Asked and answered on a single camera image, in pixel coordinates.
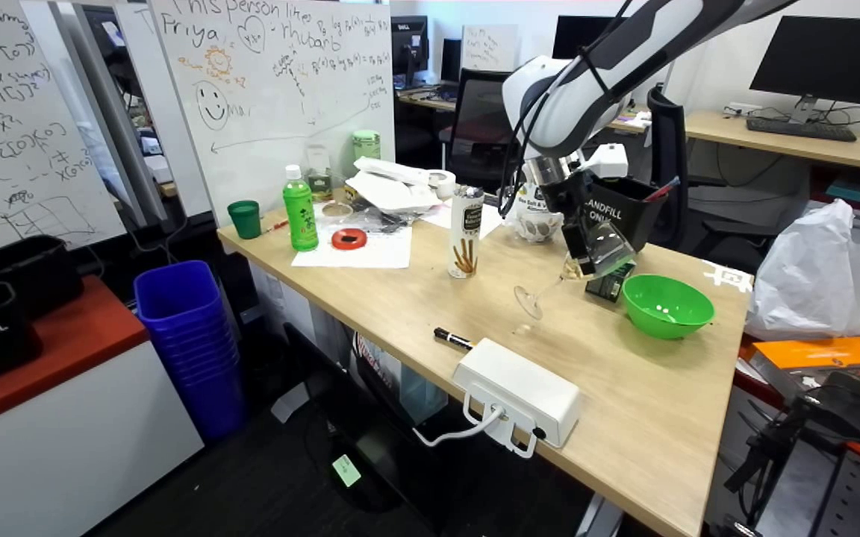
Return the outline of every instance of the whiteboard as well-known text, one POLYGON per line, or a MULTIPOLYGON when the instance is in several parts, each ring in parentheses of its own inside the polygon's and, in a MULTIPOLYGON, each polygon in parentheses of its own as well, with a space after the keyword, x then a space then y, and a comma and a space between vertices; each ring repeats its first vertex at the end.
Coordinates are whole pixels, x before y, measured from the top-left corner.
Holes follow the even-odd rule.
POLYGON ((153 10, 142 4, 112 5, 112 14, 126 33, 127 57, 142 87, 142 101, 150 105, 154 135, 162 141, 169 180, 180 187, 184 215, 199 215, 212 208, 203 174, 193 156, 188 123, 180 95, 169 83, 165 50, 154 33, 153 10))
POLYGON ((17 0, 0 0, 0 244, 38 233, 90 244, 126 226, 17 0))
POLYGON ((350 135, 393 159, 389 5, 153 0, 154 26, 214 203, 275 206, 283 168, 326 147, 351 174, 350 135))
POLYGON ((474 72, 514 72, 517 69, 517 26, 483 23, 462 26, 460 66, 474 72))

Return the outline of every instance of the green bowl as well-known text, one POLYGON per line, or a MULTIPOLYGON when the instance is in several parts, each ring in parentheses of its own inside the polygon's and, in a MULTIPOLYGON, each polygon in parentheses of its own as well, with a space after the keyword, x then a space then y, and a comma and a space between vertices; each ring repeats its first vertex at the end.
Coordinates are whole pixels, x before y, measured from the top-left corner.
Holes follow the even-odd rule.
POLYGON ((633 274, 620 287, 630 323, 663 341, 681 341, 717 315, 717 308, 698 290, 659 278, 633 274))

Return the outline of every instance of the blue recycling bin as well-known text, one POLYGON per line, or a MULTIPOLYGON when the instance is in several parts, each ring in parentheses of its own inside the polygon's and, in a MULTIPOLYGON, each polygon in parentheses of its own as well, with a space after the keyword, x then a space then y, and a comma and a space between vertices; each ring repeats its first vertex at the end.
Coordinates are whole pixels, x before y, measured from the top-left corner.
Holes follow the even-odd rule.
POLYGON ((133 281, 138 318, 205 444, 244 423, 238 353, 205 263, 150 268, 133 281))

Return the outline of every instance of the marker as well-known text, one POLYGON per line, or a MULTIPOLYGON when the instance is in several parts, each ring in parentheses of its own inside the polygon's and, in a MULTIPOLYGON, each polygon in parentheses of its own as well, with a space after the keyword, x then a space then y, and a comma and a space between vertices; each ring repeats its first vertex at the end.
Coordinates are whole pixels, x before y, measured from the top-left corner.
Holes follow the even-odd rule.
POLYGON ((471 348, 471 342, 462 335, 453 335, 448 329, 432 329, 432 338, 460 348, 471 348))

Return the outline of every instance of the white plastic bag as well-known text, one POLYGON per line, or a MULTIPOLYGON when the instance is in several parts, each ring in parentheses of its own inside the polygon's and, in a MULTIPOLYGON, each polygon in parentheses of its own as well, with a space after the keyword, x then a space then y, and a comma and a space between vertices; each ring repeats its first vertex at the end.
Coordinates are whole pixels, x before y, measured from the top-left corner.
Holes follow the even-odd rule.
POLYGON ((860 335, 860 244, 836 199, 796 217, 768 251, 745 332, 760 341, 860 335))

